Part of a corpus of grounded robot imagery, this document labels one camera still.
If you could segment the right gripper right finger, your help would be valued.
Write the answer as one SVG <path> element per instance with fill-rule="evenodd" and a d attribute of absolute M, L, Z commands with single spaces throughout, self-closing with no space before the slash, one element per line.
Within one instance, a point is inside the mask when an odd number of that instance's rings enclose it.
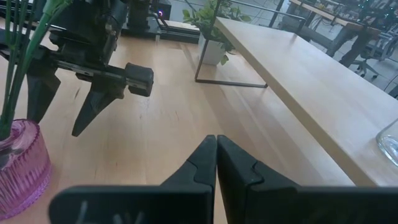
<path fill-rule="evenodd" d="M 395 187 L 301 186 L 224 135 L 217 145 L 228 223 L 397 224 Z"/>

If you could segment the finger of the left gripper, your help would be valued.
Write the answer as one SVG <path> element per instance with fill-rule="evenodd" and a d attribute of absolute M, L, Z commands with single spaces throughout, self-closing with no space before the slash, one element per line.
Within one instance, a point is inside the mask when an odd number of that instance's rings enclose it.
<path fill-rule="evenodd" d="M 47 62 L 32 62 L 27 72 L 27 119 L 40 123 L 61 81 L 55 76 L 57 67 Z"/>
<path fill-rule="evenodd" d="M 72 129 L 79 136 L 87 126 L 115 99 L 124 98 L 124 85 L 106 77 L 94 77 L 90 90 Z"/>

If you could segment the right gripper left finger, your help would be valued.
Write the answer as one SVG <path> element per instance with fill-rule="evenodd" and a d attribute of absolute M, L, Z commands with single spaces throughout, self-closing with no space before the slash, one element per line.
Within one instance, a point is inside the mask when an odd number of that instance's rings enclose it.
<path fill-rule="evenodd" d="M 216 137 L 207 135 L 160 185 L 77 185 L 49 205 L 51 223 L 213 223 Z"/>

